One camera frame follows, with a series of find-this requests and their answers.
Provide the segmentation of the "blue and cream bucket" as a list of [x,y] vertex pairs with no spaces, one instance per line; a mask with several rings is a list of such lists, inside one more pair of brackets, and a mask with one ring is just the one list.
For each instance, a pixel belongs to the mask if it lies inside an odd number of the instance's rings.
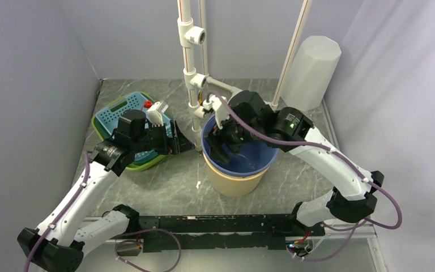
[[204,136],[216,124],[214,115],[206,121],[202,129],[202,152],[207,166],[207,176],[212,187],[228,197],[240,197],[251,193],[276,160],[279,149],[262,142],[247,143],[238,154],[230,156],[229,163],[221,163],[210,157],[210,145]]

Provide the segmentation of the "white octagonal plastic container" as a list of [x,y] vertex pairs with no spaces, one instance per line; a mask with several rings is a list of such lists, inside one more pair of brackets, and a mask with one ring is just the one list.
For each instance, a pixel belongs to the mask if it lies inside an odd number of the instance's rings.
[[321,104],[342,51],[326,36],[309,36],[300,45],[280,89],[285,104],[309,111]]

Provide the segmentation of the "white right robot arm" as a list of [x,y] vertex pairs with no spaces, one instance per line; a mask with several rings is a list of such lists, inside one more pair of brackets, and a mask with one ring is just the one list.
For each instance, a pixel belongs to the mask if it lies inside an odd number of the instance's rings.
[[202,106],[215,118],[204,135],[213,161],[230,164],[248,143],[266,145],[305,161],[333,184],[325,195],[297,204],[289,220],[294,234],[303,235],[328,219],[358,223],[374,213],[374,186],[382,185],[383,174],[359,170],[298,109],[272,110],[253,91],[241,91],[230,100],[208,94]]

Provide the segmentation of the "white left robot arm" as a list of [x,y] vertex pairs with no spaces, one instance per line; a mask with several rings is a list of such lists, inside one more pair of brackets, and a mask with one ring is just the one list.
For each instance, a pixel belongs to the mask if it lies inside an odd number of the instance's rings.
[[166,125],[141,110],[126,110],[110,137],[84,153],[84,170],[59,205],[36,228],[25,228],[18,235],[27,258],[24,270],[35,264],[45,271],[75,271],[108,239],[136,236],[141,230],[139,213],[126,205],[85,227],[82,221],[137,153],[177,155],[194,147],[175,121]]

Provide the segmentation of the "black base bar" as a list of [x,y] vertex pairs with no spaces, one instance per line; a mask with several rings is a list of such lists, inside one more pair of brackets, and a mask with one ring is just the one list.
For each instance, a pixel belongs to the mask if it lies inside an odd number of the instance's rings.
[[302,227],[288,214],[141,216],[116,239],[140,239],[145,253],[182,249],[267,248],[322,237],[320,224]]

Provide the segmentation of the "yellow handled pliers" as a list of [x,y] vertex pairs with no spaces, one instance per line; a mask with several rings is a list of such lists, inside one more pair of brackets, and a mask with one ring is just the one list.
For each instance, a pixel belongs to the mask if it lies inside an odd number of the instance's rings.
[[207,101],[207,95],[204,94],[203,91],[198,92],[198,103],[200,106],[203,106],[204,102]]

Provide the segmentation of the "white PVC pipe frame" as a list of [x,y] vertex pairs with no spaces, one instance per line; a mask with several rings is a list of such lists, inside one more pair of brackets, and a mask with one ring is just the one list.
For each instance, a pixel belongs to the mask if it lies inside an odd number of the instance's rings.
[[[200,25],[195,25],[191,15],[190,1],[177,0],[177,27],[180,44],[182,46],[182,56],[184,59],[183,75],[189,98],[188,110],[191,118],[191,131],[195,148],[200,151],[202,149],[201,119],[204,118],[203,107],[198,101],[198,94],[201,89],[207,82],[209,82],[231,92],[233,95],[241,90],[237,87],[225,84],[222,81],[215,80],[209,75],[206,34],[206,2],[198,1],[198,4]],[[292,40],[287,51],[285,63],[281,71],[278,86],[275,90],[273,99],[267,102],[272,109],[278,107],[281,97],[281,89],[283,88],[283,80],[286,77],[287,71],[290,69],[291,59],[295,55],[312,4],[312,0],[303,1],[302,3]]]

